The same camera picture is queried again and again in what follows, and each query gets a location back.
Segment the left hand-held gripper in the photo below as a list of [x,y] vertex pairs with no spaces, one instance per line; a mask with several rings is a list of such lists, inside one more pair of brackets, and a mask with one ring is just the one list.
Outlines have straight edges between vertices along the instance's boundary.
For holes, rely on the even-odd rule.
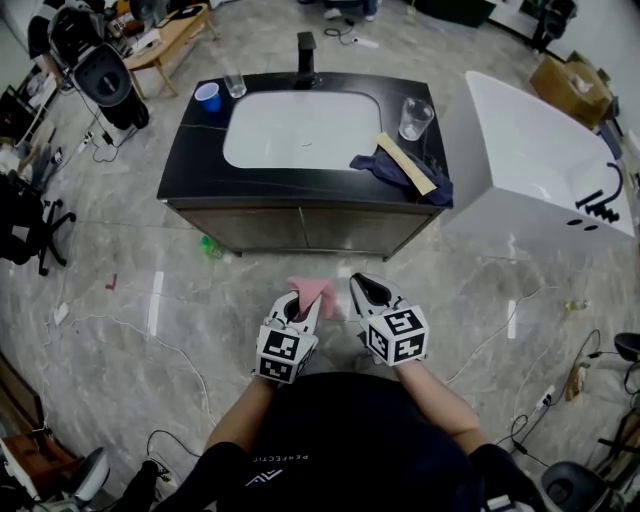
[[[315,335],[322,299],[299,311],[299,294],[287,293],[273,304],[259,330],[255,373],[282,384],[301,374],[318,344]],[[298,323],[292,323],[299,314]]]

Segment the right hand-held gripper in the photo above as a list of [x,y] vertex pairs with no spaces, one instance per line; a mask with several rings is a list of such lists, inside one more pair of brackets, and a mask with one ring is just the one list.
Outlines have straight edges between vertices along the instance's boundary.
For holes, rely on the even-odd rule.
[[397,309],[405,301],[395,283],[357,272],[349,279],[349,289],[357,314],[365,319],[366,346],[376,357],[388,366],[426,357],[429,325],[422,309],[384,312]]

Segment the pink cloth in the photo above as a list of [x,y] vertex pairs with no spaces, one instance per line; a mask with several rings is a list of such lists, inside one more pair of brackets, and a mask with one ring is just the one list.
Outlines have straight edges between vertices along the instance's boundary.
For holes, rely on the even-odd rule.
[[306,312],[320,298],[319,317],[323,320],[332,318],[335,310],[336,292],[331,279],[289,277],[287,283],[291,291],[298,293],[301,313]]

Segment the person's left forearm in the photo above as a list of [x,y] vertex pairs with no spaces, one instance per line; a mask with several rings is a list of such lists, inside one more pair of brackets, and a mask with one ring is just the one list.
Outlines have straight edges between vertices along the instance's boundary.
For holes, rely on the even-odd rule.
[[204,451],[220,443],[232,443],[245,453],[250,453],[277,389],[276,381],[254,376],[238,400],[216,424]]

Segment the dark blue cloth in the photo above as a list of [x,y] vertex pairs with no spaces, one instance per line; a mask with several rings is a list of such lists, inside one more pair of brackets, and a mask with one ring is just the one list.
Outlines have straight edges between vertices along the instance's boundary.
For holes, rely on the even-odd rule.
[[[409,153],[408,157],[418,167],[418,169],[436,186],[436,189],[425,195],[426,200],[435,205],[445,208],[453,207],[453,183],[444,173],[442,167],[435,158],[426,154],[426,161],[421,160]],[[406,190],[415,189],[413,182],[400,168],[395,160],[382,148],[378,147],[373,155],[356,155],[349,166],[356,170],[368,170],[376,178],[385,181],[393,186]]]

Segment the black top vanity cabinet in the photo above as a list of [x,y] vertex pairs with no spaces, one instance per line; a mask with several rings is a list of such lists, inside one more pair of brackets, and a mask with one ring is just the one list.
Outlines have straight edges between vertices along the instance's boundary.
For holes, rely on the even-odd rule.
[[[453,208],[435,206],[416,189],[406,190],[393,186],[376,178],[368,170],[234,167],[225,160],[223,146],[237,102],[226,91],[221,93],[221,102],[218,112],[209,113],[196,100],[190,100],[174,137],[157,198],[179,216],[178,211],[182,209],[276,208],[298,209],[300,212],[301,208],[321,208],[431,214],[434,216],[433,222],[439,215]],[[236,255],[249,252],[356,253],[380,256],[388,260],[410,241],[389,256],[311,249],[308,241],[306,249],[298,250],[228,250]]]

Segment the person's black shirt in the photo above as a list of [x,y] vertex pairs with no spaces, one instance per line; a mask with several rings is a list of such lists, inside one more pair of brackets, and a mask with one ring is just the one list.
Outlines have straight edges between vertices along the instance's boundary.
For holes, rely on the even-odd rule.
[[504,449],[465,453],[399,383],[325,373],[278,389],[253,447],[207,449],[155,512],[489,512],[499,498],[547,512]]

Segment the clear drinking glass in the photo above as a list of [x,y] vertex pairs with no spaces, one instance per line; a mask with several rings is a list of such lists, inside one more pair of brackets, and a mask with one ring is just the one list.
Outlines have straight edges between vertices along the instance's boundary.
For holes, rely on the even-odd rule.
[[407,97],[402,106],[398,132],[407,141],[417,141],[434,118],[435,112],[427,102]]
[[243,97],[247,92],[243,75],[236,69],[225,70],[223,80],[229,95],[233,99]]

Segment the white sink basin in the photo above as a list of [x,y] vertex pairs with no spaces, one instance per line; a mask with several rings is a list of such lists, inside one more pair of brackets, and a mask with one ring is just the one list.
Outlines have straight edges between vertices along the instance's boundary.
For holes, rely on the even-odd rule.
[[365,94],[256,92],[236,104],[223,155],[241,169],[349,171],[381,131],[379,105]]

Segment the blue plastic cup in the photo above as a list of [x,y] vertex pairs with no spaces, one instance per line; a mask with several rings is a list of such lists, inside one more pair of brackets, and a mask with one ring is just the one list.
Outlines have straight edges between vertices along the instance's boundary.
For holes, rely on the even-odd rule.
[[221,109],[222,102],[219,94],[219,85],[216,82],[207,82],[200,85],[194,93],[194,99],[207,112],[215,113]]

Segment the black sink faucet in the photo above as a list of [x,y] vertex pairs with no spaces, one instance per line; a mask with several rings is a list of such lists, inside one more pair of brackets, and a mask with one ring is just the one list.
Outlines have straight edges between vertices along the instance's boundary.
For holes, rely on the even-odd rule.
[[314,65],[314,51],[317,48],[314,35],[311,31],[299,32],[298,41],[298,70],[295,88],[298,90],[311,89],[316,80]]

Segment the white shell chair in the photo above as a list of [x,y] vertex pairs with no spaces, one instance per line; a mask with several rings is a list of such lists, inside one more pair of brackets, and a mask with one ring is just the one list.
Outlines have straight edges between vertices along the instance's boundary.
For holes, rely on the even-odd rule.
[[62,7],[49,23],[48,39],[56,57],[73,68],[104,42],[104,15],[84,4]]
[[596,473],[572,461],[557,462],[541,477],[546,496],[560,512],[605,512],[612,491]]
[[104,447],[97,448],[83,459],[63,492],[80,505],[88,504],[104,486],[109,474],[107,452]]
[[94,47],[78,61],[73,78],[79,89],[101,107],[119,105],[132,88],[124,61],[107,43]]

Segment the black office chair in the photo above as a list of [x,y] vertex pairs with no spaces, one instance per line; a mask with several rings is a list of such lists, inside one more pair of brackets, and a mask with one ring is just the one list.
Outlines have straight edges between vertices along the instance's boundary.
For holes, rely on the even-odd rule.
[[47,276],[45,259],[50,253],[58,264],[66,267],[67,260],[59,254],[54,235],[65,222],[75,223],[77,217],[68,212],[55,220],[56,211],[63,206],[61,199],[44,200],[14,170],[0,173],[0,259],[24,265],[37,256],[38,272]]

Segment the reddish brown box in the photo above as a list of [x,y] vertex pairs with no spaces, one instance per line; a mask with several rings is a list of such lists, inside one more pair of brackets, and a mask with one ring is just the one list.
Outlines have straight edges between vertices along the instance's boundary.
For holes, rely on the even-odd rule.
[[56,491],[80,466],[82,459],[70,454],[52,435],[23,434],[0,438],[9,473],[32,497]]

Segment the wooden coffee table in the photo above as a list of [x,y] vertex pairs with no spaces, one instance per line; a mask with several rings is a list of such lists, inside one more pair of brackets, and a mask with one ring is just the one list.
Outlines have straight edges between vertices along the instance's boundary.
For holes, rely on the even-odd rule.
[[136,49],[134,52],[124,60],[135,90],[141,99],[145,100],[146,97],[137,80],[136,72],[155,69],[170,92],[174,96],[178,96],[179,92],[166,73],[165,66],[200,29],[208,29],[214,40],[219,38],[219,34],[211,21],[209,4],[198,3],[192,5],[191,8],[197,10],[193,16],[178,20],[164,20],[161,28],[154,28],[150,31],[152,35],[157,35],[158,38],[147,42],[144,39],[140,39],[135,44]]

